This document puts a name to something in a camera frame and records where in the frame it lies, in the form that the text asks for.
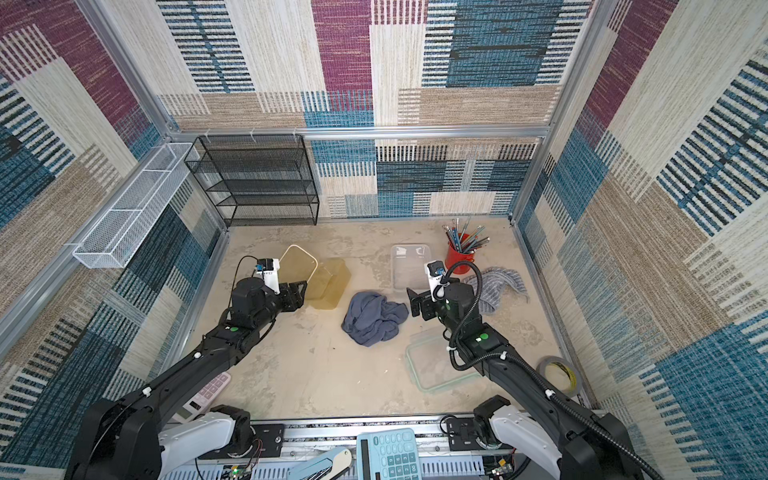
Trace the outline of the yellow lunch box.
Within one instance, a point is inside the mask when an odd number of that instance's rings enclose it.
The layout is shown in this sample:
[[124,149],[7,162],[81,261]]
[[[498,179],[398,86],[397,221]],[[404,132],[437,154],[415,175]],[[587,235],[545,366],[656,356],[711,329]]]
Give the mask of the yellow lunch box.
[[308,282],[306,303],[318,310],[333,310],[344,294],[351,273],[343,258],[322,262]]

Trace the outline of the grey striped cloth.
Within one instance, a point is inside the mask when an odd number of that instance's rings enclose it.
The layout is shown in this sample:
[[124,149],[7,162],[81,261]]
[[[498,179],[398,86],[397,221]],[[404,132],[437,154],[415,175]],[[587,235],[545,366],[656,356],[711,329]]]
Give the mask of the grey striped cloth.
[[506,290],[529,300],[527,287],[520,273],[503,267],[490,267],[481,273],[483,289],[479,301],[482,315],[492,315],[501,306],[501,297]]

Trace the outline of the clear lid green rim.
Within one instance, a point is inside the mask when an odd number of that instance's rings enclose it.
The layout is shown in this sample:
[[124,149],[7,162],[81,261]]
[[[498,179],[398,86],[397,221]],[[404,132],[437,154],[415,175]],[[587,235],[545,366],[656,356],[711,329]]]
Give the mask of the clear lid green rim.
[[453,390],[480,377],[474,370],[458,371],[452,367],[446,350],[447,343],[442,327],[425,330],[411,337],[411,343],[405,350],[405,361],[413,383],[421,392],[437,394]]

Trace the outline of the dark blue cloth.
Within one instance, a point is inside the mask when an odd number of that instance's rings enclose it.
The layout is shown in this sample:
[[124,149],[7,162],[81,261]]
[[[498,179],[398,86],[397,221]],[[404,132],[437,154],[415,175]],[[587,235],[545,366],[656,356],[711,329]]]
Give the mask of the dark blue cloth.
[[341,328],[358,345],[371,347],[396,337],[408,316],[404,303],[376,292],[358,292],[351,298]]

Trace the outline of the yellow lunch box lid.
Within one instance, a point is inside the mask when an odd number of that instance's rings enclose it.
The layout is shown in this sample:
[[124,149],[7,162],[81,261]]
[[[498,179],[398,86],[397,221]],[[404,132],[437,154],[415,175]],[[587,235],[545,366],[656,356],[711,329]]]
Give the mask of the yellow lunch box lid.
[[281,283],[309,282],[319,267],[318,259],[299,245],[290,245],[279,259]]

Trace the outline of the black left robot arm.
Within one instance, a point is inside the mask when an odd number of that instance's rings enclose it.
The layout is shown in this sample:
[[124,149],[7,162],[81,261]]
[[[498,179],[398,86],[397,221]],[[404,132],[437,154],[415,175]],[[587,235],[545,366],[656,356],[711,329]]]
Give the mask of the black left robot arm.
[[158,479],[163,447],[159,435],[184,403],[258,345],[282,312],[304,305],[308,283],[239,280],[231,305],[193,351],[146,386],[116,401],[100,399],[82,419],[66,479]]

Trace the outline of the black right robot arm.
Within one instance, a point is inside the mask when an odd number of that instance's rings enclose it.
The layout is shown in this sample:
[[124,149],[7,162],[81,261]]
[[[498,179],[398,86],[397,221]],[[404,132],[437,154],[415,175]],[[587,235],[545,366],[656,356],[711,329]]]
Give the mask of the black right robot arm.
[[488,442],[516,447],[556,479],[658,479],[636,453],[627,428],[571,400],[526,362],[480,313],[472,286],[453,280],[434,292],[407,292],[411,313],[438,319],[458,371],[474,369],[510,394],[524,412],[499,405],[479,423]]

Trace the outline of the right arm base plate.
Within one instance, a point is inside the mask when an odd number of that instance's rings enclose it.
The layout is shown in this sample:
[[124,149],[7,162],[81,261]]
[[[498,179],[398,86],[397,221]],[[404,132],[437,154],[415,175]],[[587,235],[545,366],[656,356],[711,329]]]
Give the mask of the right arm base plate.
[[478,436],[472,417],[446,415],[441,420],[441,429],[448,438],[449,450],[452,452],[482,449],[477,442]]

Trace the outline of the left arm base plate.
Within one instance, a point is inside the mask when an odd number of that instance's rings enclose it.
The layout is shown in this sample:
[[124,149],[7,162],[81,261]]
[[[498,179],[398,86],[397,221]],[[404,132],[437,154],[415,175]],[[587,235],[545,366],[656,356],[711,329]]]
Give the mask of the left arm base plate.
[[245,443],[236,443],[203,454],[201,460],[277,458],[283,447],[285,425],[282,423],[251,424]]

